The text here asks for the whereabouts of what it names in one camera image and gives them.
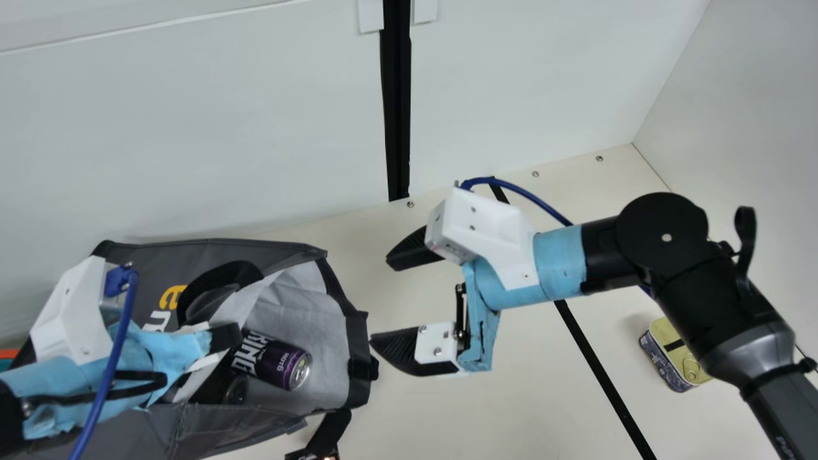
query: table surface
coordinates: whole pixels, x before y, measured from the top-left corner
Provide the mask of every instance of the table surface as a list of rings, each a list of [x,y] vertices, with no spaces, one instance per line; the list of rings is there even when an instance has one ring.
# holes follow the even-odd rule
[[[499,177],[575,223],[616,215],[640,195],[667,190],[631,145]],[[490,196],[488,187],[480,188]],[[395,273],[384,263],[446,192],[413,196],[411,208],[407,200],[395,201],[247,236],[327,249],[349,299],[370,312],[370,333],[452,321],[452,288],[462,280],[457,266],[441,262]],[[527,201],[509,198],[538,230],[559,227]],[[569,306],[658,458],[775,457],[735,388],[712,381],[677,394],[665,386],[637,343],[662,313],[637,288]],[[283,458],[307,443],[320,420],[310,417],[309,427],[293,435],[216,458]],[[503,313],[491,372],[416,378],[382,362],[370,403],[353,411],[339,449],[355,460],[639,457],[553,304]]]

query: bolt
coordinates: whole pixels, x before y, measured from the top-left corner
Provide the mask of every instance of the bolt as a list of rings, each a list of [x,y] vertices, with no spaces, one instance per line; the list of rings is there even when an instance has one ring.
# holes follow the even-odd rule
[[[20,403],[20,408],[23,409],[23,417],[29,418],[34,415],[34,405],[27,399],[23,399]]]

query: metal can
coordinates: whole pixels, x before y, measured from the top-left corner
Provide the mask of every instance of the metal can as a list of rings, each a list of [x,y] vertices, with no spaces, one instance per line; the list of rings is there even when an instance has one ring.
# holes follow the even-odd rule
[[[243,332],[245,339],[227,356],[232,369],[287,391],[307,381],[312,367],[308,351],[253,331]]]
[[[192,403],[244,405],[249,389],[249,377],[236,375],[226,368],[216,368],[191,397]]]
[[[639,346],[673,391],[684,393],[712,380],[667,318],[652,322],[639,338]]]

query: bag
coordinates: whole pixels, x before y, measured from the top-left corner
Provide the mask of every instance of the bag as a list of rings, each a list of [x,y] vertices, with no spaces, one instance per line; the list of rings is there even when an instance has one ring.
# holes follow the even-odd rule
[[[127,411],[97,426],[84,458],[205,458],[293,433],[314,413],[326,413],[323,423],[305,449],[286,459],[338,457],[350,409],[368,401],[378,362],[369,350],[367,314],[347,300],[325,251],[299,243],[211,239],[103,241],[92,254],[113,264],[133,262],[140,273],[133,321],[144,330],[175,331],[184,320],[238,316],[251,331],[309,351],[313,361],[310,377],[296,391],[250,379],[241,406],[160,402]],[[13,365],[33,361],[29,341]],[[195,390],[209,373],[200,372],[179,391]],[[11,458],[62,460],[78,433],[34,441]]]

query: white enclosure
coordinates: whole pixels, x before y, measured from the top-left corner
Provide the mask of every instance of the white enclosure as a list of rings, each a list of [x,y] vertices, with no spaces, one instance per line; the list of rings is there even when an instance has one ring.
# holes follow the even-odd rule
[[[202,16],[275,1],[0,0],[0,341],[102,239],[387,200],[379,36],[357,0]],[[440,0],[411,28],[412,192],[630,142],[706,3]]]
[[[669,189],[736,247],[755,206],[751,278],[818,354],[818,3],[417,2],[409,207],[387,202],[384,50],[361,32],[379,2],[0,0],[0,345],[104,239],[312,243],[371,331],[452,320],[456,266],[383,259],[453,181],[498,174],[578,223]],[[775,455],[735,388],[658,378],[636,340],[661,313],[638,290],[571,306],[659,458]],[[496,356],[459,381],[384,365],[344,456],[637,457],[550,306],[504,313]]]

